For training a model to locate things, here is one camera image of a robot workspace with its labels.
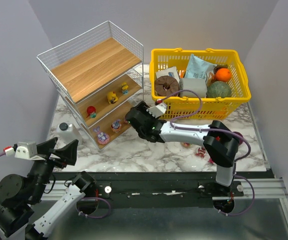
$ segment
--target white bottle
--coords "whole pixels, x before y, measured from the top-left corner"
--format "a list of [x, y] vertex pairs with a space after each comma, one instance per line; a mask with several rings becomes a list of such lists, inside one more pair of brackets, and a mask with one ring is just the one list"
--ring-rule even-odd
[[73, 140], [78, 140], [78, 145], [82, 144], [83, 137], [80, 135], [78, 129], [73, 124], [67, 124], [62, 122], [57, 125], [56, 132], [59, 135], [59, 138], [64, 141], [64, 143], [68, 144]]

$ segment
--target orange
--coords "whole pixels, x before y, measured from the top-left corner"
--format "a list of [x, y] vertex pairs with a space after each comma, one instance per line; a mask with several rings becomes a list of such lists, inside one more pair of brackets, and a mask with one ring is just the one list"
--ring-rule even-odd
[[215, 74], [216, 80], [228, 82], [232, 78], [232, 73], [228, 68], [221, 68]]

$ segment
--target wooden shelf board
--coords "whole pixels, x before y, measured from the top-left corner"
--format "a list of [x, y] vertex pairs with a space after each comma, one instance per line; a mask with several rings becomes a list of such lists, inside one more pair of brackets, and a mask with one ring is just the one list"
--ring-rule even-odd
[[[128, 94], [123, 95], [121, 86], [122, 83], [126, 82], [128, 85]], [[123, 103], [127, 98], [129, 98], [131, 95], [135, 94], [138, 90], [140, 90], [141, 87], [132, 80], [128, 75], [123, 75], [111, 84], [107, 85], [106, 87], [99, 90], [94, 95], [90, 96], [89, 98], [83, 100], [79, 104], [77, 104], [78, 110], [81, 113], [82, 117], [84, 118], [86, 124], [88, 127], [90, 127], [92, 124], [94, 124], [98, 119], [101, 119], [103, 116], [105, 116], [107, 113], [109, 113], [111, 110], [115, 109], [117, 106]], [[109, 104], [107, 100], [107, 93], [108, 92], [115, 92], [118, 101], [114, 104]], [[96, 117], [90, 118], [87, 117], [87, 108], [89, 106], [94, 106], [96, 108]]]
[[109, 38], [51, 71], [78, 103], [140, 62], [128, 49]]
[[[132, 105], [129, 102], [123, 103], [119, 108], [111, 112], [109, 115], [107, 115], [105, 118], [101, 119], [98, 123], [96, 123], [91, 129], [89, 129], [91, 135], [93, 136], [96, 144], [98, 145], [99, 149], [103, 149], [106, 145], [99, 144], [97, 142], [97, 134], [93, 131], [96, 127], [99, 127], [99, 130], [101, 132], [104, 132], [109, 135], [110, 140], [109, 142], [113, 141], [118, 137], [120, 134], [122, 134], [124, 131], [126, 131], [128, 128], [131, 127], [130, 124], [124, 123], [124, 117], [126, 113], [130, 110]], [[111, 130], [111, 124], [113, 121], [120, 119], [122, 128], [119, 132], [113, 132]]]

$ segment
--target marble surface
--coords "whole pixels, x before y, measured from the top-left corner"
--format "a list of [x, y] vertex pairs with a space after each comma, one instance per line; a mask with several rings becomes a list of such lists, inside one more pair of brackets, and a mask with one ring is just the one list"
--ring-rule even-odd
[[[136, 69], [141, 73], [141, 66]], [[152, 106], [150, 95], [150, 81], [148, 65], [144, 65], [144, 100]], [[56, 126], [62, 122], [78, 125], [69, 109], [59, 97], [56, 112], [52, 122], [49, 138], [58, 137]], [[209, 124], [211, 120], [181, 120], [179, 123], [189, 125]], [[223, 123], [231, 129], [243, 134], [251, 145], [251, 154], [237, 162], [237, 171], [266, 171], [263, 153], [255, 134], [254, 126], [247, 104], [241, 105]], [[131, 127], [117, 139], [111, 142], [104, 150], [98, 151], [93, 142], [81, 131], [84, 138], [78, 147], [78, 159], [75, 166], [67, 166], [65, 169], [55, 171], [65, 172], [213, 172], [216, 165], [208, 162], [209, 155], [205, 158], [195, 156], [199, 146], [184, 148], [178, 142], [150, 143], [138, 137]], [[57, 147], [65, 144], [59, 139]], [[237, 157], [247, 152], [247, 146], [243, 143], [237, 153]]]

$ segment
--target gray wall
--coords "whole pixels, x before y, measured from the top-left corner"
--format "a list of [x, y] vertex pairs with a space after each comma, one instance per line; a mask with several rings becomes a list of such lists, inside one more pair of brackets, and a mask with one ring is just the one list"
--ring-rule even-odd
[[[46, 139], [57, 93], [36, 56], [50, 47], [27, 0], [0, 0], [0, 152], [19, 141]], [[26, 176], [30, 166], [0, 157], [0, 180]]]
[[244, 65], [268, 160], [288, 191], [288, 0], [277, 3]]
[[277, 0], [29, 0], [55, 47], [111, 20], [155, 48], [235, 49], [245, 59]]

